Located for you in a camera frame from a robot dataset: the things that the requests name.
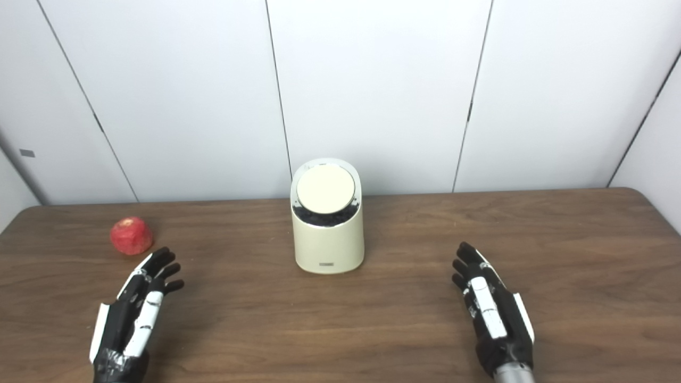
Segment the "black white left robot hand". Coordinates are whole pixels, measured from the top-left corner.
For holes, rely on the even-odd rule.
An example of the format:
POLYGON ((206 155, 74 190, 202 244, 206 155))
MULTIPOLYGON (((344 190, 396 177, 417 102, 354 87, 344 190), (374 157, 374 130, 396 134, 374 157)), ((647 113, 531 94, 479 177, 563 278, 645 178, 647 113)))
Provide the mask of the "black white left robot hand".
POLYGON ((162 247, 149 254, 129 275, 116 301, 99 307, 88 358, 94 382, 141 382, 150 361, 146 346, 164 298, 184 287, 167 282, 181 266, 175 253, 162 247))

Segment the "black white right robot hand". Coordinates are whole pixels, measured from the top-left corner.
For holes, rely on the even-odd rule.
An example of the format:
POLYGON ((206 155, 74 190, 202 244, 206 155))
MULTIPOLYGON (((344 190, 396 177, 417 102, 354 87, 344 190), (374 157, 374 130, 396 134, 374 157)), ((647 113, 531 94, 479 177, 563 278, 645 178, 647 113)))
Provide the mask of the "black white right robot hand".
POLYGON ((520 294, 503 283, 474 246, 461 242, 452 262, 452 281, 472 319, 475 354, 496 382, 535 382, 535 333, 520 294))

